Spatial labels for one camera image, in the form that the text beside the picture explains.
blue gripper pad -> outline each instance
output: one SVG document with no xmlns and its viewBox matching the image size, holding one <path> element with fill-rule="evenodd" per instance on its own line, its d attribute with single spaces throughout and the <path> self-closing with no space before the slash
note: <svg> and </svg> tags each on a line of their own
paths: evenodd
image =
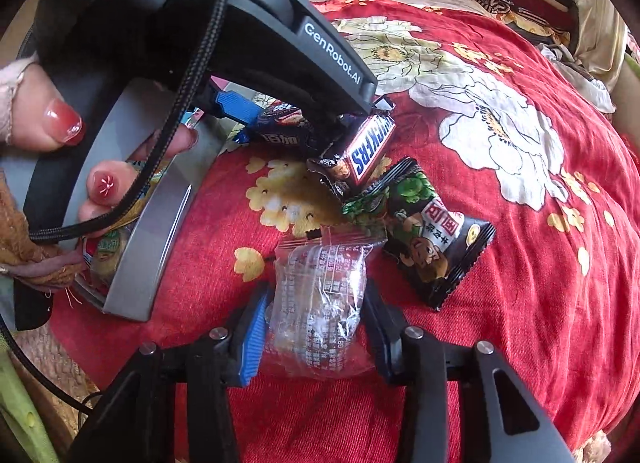
<svg viewBox="0 0 640 463">
<path fill-rule="evenodd" d="M 263 111 L 258 104 L 254 104 L 235 91 L 219 91 L 216 95 L 216 103 L 221 109 L 217 117 L 227 117 L 246 126 L 253 125 Z"/>
<path fill-rule="evenodd" d="M 242 363 L 240 364 L 239 380 L 240 385 L 246 387 L 251 379 L 258 374 L 260 359 L 264 351 L 264 343 L 267 337 L 269 326 L 264 317 L 267 309 L 267 295 L 263 295 L 255 308 L 254 318 L 244 337 L 242 343 Z"/>
</svg>

flower center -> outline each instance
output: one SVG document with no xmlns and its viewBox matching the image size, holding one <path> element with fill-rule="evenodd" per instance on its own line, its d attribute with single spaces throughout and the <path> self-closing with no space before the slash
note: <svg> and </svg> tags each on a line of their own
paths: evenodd
<svg viewBox="0 0 640 463">
<path fill-rule="evenodd" d="M 494 114 L 491 113 L 491 111 L 489 111 L 487 108 L 480 108 L 480 114 L 482 116 L 482 121 L 486 123 L 486 126 L 490 131 L 493 131 L 502 142 L 513 145 L 511 143 L 511 138 L 504 130 L 501 123 L 498 122 L 498 119 L 494 116 Z"/>
<path fill-rule="evenodd" d="M 378 60 L 386 60 L 389 62 L 400 62 L 409 58 L 407 52 L 399 48 L 394 48 L 393 46 L 379 46 L 373 51 L 372 55 Z"/>
</svg>

silver bolt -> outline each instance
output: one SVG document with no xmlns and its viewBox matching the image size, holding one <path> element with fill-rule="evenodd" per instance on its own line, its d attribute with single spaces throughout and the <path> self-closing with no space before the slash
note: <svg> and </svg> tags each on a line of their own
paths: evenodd
<svg viewBox="0 0 640 463">
<path fill-rule="evenodd" d="M 481 340 L 478 344 L 476 344 L 476 349 L 480 351 L 483 355 L 490 355 L 494 352 L 494 345 L 491 344 L 488 340 Z"/>
<path fill-rule="evenodd" d="M 140 352 L 145 356 L 154 354 L 156 349 L 158 349 L 158 346 L 153 342 L 144 342 L 142 346 L 140 346 Z"/>
<path fill-rule="evenodd" d="M 409 338 L 415 338 L 416 340 L 424 337 L 424 329 L 417 326 L 408 326 L 404 328 L 404 334 Z"/>
<path fill-rule="evenodd" d="M 229 332 L 226 330 L 226 328 L 213 328 L 209 332 L 209 337 L 213 340 L 225 339 L 227 335 L 229 335 Z"/>
</svg>

red bedspread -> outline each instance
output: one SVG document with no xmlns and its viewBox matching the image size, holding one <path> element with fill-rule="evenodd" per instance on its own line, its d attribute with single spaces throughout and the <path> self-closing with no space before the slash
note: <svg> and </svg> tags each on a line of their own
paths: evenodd
<svg viewBox="0 0 640 463">
<path fill-rule="evenodd" d="M 441 313 L 418 302 L 386 257 L 372 273 L 383 297 L 442 340 L 497 345 L 576 448 L 625 414 L 639 391 L 640 177 L 622 140 L 497 21 L 387 0 L 318 7 L 398 106 L 388 158 L 415 156 L 451 210 L 497 228 Z M 62 295 L 52 327 L 105 387 L 143 341 L 169 347 L 221 325 L 246 302 L 252 279 L 273 276 L 264 259 L 284 231 L 337 218 L 304 165 L 281 150 L 227 151 L 184 223 L 151 321 L 71 309 Z M 230 394 L 243 461 L 394 459 L 403 393 L 373 373 L 317 382 L 261 372 Z M 449 401 L 455 461 L 455 393 Z M 183 390 L 177 417 L 185 455 Z"/>
</svg>

clear plastic package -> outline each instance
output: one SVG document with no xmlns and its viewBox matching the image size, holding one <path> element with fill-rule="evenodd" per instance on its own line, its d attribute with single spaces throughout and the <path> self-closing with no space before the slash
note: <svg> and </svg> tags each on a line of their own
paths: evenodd
<svg viewBox="0 0 640 463">
<path fill-rule="evenodd" d="M 276 291 L 267 318 L 268 366 L 288 376 L 353 377 L 370 370 L 354 340 L 367 282 L 366 258 L 386 242 L 383 227 L 322 228 L 316 239 L 284 238 L 276 247 Z"/>
</svg>

